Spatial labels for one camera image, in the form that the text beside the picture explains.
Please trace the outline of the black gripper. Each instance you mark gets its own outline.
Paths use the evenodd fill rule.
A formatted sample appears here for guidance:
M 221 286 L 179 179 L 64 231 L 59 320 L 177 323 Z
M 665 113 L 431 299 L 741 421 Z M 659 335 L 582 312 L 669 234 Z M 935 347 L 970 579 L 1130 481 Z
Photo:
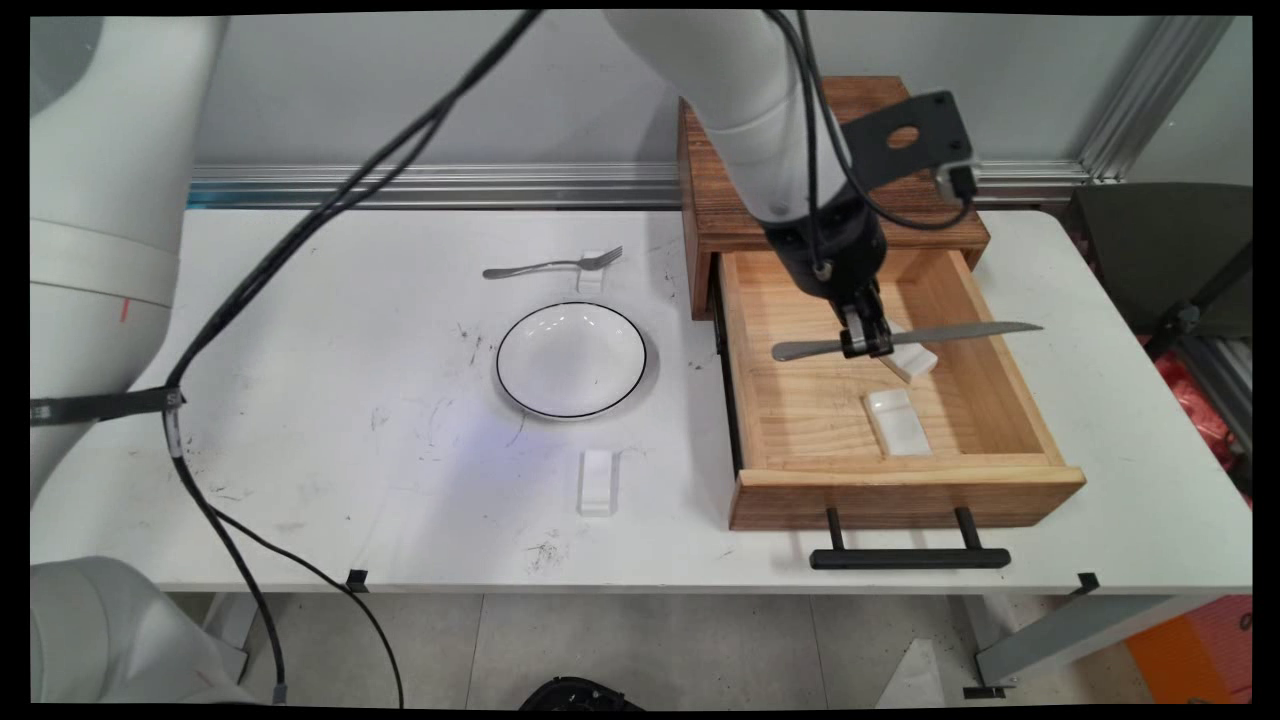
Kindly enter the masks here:
M 845 357 L 892 354 L 893 332 L 874 284 L 887 241 L 864 199 L 837 195 L 814 217 L 767 222 L 765 241 L 800 291 L 837 304 Z

